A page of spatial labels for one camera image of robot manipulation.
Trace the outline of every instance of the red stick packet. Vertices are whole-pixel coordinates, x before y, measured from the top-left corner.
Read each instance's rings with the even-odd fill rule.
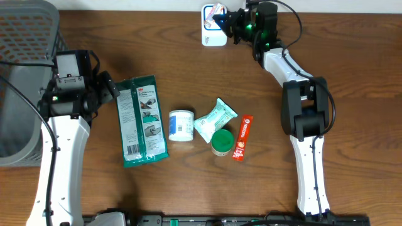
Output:
[[[247,138],[249,137],[249,131],[252,122],[253,116],[243,116],[243,120],[240,125],[239,136],[237,137],[236,149],[234,150],[232,156],[232,158],[237,161],[243,161],[244,150],[246,148]]]

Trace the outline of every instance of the gray laundry basket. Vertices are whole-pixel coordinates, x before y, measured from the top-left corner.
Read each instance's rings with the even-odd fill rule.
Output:
[[[56,51],[67,49],[58,26],[58,11],[46,1],[0,1],[0,60],[53,64]],[[53,71],[0,64],[0,75],[37,104]],[[39,166],[41,148],[39,117],[0,82],[0,166]]]

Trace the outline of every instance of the green plastic bag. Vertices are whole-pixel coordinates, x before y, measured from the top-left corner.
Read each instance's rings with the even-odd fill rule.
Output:
[[[153,163],[169,157],[155,76],[116,84],[116,99],[124,167]]]

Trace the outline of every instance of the white backdrop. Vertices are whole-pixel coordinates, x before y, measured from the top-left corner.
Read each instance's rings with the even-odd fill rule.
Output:
[[[58,9],[200,11],[213,0],[47,0]],[[402,0],[283,0],[298,12],[322,13],[402,13]],[[237,11],[245,0],[220,0]]]

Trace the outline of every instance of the table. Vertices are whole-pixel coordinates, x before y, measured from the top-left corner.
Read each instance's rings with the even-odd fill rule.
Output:
[[[326,192],[334,213],[370,216],[372,225],[402,221],[402,17],[381,14],[301,14],[303,38],[290,49],[296,62],[327,79],[337,106],[325,136]],[[240,117],[251,114],[246,156],[216,157],[195,133],[168,142],[170,157],[124,169],[116,104],[99,111],[82,172],[82,211],[109,207],[167,215],[264,215],[294,212],[296,163],[280,124],[281,87],[232,40],[201,44],[200,13],[62,11],[60,27],[71,49],[94,50],[115,81],[156,75],[165,134],[168,113],[209,113],[221,97]],[[278,33],[296,38],[294,15],[281,13]],[[24,225],[39,168],[0,168],[0,225]]]

